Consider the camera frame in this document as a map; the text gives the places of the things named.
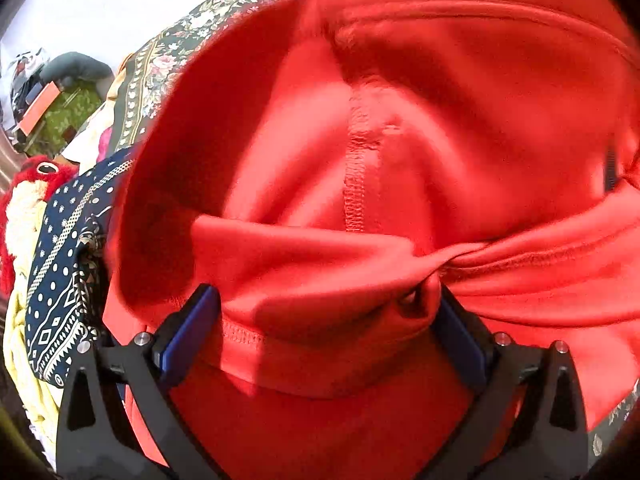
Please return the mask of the green patterned cloth pile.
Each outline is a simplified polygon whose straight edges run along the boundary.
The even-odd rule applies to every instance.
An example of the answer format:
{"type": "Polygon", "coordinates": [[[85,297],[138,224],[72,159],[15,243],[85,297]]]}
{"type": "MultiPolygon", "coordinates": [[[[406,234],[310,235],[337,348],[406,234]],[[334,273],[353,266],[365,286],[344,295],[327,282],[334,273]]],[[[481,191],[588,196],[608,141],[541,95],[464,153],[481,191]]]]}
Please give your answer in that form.
{"type": "Polygon", "coordinates": [[[26,136],[24,151],[29,156],[53,158],[73,140],[82,124],[102,104],[96,86],[87,81],[76,81],[68,87],[58,88],[60,95],[34,131],[26,136]]]}

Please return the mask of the dark green cushion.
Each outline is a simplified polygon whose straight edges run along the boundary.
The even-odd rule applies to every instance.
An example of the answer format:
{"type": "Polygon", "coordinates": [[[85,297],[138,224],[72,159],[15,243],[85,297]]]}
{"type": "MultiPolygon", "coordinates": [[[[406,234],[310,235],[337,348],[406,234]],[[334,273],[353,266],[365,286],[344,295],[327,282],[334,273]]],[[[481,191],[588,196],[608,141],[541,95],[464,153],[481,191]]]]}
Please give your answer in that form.
{"type": "Polygon", "coordinates": [[[66,52],[52,58],[39,72],[39,79],[44,84],[67,79],[100,82],[113,78],[110,66],[78,52],[66,52]]]}

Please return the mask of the orange box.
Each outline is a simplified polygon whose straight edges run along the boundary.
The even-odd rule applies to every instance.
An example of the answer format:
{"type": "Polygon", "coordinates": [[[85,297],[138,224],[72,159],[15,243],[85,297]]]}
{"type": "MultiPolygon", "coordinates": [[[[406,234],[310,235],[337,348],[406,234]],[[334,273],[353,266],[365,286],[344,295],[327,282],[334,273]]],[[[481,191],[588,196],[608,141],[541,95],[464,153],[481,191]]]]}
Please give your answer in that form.
{"type": "Polygon", "coordinates": [[[52,103],[58,98],[61,90],[58,88],[54,81],[48,82],[40,91],[38,96],[29,105],[20,121],[20,129],[25,136],[29,136],[35,129],[44,113],[52,105],[52,103]]]}

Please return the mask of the navy patterned garment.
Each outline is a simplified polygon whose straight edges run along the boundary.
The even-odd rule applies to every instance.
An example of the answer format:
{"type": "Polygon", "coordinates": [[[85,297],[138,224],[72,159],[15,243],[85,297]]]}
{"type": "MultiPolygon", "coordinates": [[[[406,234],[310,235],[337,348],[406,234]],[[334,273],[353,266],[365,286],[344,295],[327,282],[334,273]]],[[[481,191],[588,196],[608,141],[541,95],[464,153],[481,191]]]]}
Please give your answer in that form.
{"type": "Polygon", "coordinates": [[[134,164],[121,150],[62,184],[44,212],[26,314],[27,362],[62,388],[78,344],[102,336],[108,291],[104,249],[119,185],[134,164]]]}

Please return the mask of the red and cream plush toy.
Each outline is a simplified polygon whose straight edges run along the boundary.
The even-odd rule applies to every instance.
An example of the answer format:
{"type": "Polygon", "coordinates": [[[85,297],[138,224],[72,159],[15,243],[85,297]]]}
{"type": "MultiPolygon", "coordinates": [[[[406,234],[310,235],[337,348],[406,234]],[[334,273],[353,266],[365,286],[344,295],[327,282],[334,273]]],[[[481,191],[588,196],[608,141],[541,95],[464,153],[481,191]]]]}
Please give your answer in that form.
{"type": "Polygon", "coordinates": [[[44,155],[29,157],[1,195],[1,296],[29,274],[48,201],[77,174],[77,167],[44,155]]]}

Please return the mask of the cream beige blanket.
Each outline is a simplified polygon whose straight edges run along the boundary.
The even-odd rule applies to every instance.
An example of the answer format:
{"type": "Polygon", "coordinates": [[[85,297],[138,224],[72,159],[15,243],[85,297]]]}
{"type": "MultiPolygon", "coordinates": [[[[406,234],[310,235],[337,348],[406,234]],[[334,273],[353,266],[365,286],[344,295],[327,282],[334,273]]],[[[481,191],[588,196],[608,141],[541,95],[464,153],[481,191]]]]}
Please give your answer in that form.
{"type": "Polygon", "coordinates": [[[66,162],[71,162],[78,167],[78,172],[83,174],[91,169],[99,159],[101,153],[100,139],[108,128],[114,125],[114,109],[117,101],[119,87],[126,78],[126,70],[122,68],[111,87],[106,92],[105,101],[99,108],[82,124],[78,133],[61,152],[61,156],[66,162]]]}

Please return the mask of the yellow patterned garment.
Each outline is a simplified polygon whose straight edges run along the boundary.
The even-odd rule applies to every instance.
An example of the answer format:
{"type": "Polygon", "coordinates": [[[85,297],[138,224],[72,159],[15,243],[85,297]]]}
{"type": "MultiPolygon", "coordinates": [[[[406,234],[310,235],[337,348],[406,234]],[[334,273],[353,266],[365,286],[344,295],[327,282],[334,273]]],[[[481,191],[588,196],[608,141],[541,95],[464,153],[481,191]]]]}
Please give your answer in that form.
{"type": "Polygon", "coordinates": [[[20,396],[29,421],[29,434],[42,445],[44,460],[53,470],[56,466],[56,430],[62,390],[38,379],[28,364],[30,353],[26,330],[35,325],[27,315],[28,279],[31,264],[17,259],[14,262],[15,283],[8,302],[6,328],[3,335],[3,359],[6,370],[20,396]]]}

